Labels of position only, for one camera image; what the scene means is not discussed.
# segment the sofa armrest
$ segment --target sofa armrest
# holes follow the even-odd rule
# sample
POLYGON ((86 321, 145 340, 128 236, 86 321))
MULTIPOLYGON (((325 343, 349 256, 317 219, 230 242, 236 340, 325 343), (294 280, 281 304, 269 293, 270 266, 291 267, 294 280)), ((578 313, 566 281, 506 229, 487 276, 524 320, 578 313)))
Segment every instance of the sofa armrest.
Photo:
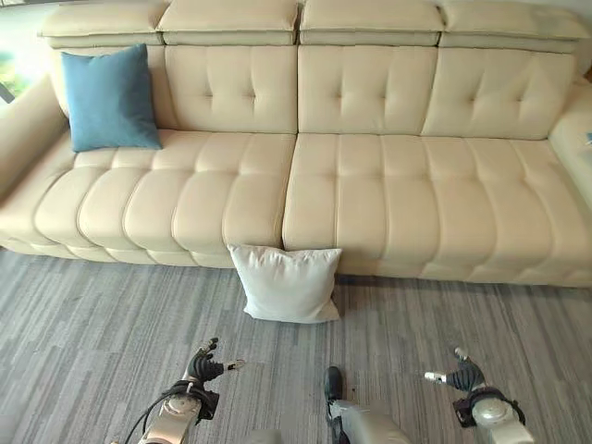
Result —
POLYGON ((0 112, 0 201, 67 125, 49 76, 0 112))
POLYGON ((592 210, 592 144, 588 144, 588 133, 592 133, 592 84, 581 80, 573 86, 549 141, 592 210))

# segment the floor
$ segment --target floor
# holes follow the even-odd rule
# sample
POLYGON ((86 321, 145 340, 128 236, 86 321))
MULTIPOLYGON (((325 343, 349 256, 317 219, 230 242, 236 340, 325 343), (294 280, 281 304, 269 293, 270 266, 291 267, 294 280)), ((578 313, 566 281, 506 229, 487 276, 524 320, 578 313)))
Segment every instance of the floor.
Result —
POLYGON ((94 264, 0 251, 0 443, 109 443, 175 382, 205 339, 247 365, 212 387, 214 421, 190 442, 238 443, 279 428, 328 442, 322 373, 390 415, 415 443, 470 443, 422 379, 466 346, 520 401, 538 442, 592 442, 592 291, 339 277, 338 322, 251 319, 233 270, 94 264))

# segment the headrest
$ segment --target headrest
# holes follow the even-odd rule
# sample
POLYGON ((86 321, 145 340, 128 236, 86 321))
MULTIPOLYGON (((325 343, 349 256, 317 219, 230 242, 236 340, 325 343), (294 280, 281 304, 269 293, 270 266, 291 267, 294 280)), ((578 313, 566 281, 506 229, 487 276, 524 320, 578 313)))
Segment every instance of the headrest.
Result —
POLYGON ((450 2, 442 5, 446 28, 439 46, 511 48, 571 53, 590 38, 571 11, 510 2, 450 2))
POLYGON ((158 29, 166 44, 294 44, 295 0, 175 0, 158 29))
POLYGON ((309 0, 302 44, 435 46, 444 25, 436 6, 420 1, 309 0))
POLYGON ((39 35, 53 48, 163 44, 156 26, 167 3, 62 5, 39 35))

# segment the sofa cushion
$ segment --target sofa cushion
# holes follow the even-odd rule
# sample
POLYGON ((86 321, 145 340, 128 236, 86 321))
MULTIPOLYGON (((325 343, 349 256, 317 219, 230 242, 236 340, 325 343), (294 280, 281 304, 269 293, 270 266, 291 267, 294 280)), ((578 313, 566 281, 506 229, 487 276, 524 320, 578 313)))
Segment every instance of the sofa cushion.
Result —
POLYGON ((162 44, 156 26, 168 3, 60 5, 40 36, 54 48, 162 44))
POLYGON ((445 2, 439 46, 571 53, 590 36, 568 9, 512 2, 445 2))
POLYGON ((586 217, 547 141, 300 134, 283 239, 344 273, 579 285, 586 217))
MULTIPOLYGON (((98 56, 122 48, 66 48, 98 56)), ((60 51, 52 82, 68 114, 60 51)), ((156 126, 167 130, 295 133, 295 46, 148 46, 156 126)))
POLYGON ((568 54, 440 48, 422 134, 544 139, 574 68, 568 54))
POLYGON ((301 46, 300 131, 419 134, 437 58, 436 48, 301 46))
POLYGON ((294 136, 159 133, 160 151, 80 154, 65 135, 0 209, 0 244, 93 260, 215 266, 231 266, 228 243, 281 246, 294 136))
POLYGON ((175 0, 158 29, 166 44, 293 44, 293 0, 175 0))
POLYGON ((443 29, 435 5, 397 0, 308 0, 302 44, 435 46, 443 29))

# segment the white pillow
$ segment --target white pillow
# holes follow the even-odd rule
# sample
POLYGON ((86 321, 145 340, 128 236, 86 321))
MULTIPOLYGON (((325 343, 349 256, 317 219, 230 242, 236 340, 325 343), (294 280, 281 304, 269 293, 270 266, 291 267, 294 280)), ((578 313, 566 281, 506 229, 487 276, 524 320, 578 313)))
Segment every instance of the white pillow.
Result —
POLYGON ((247 295, 245 313, 268 321, 312 324, 339 319, 331 301, 341 250, 284 252, 229 245, 247 295))

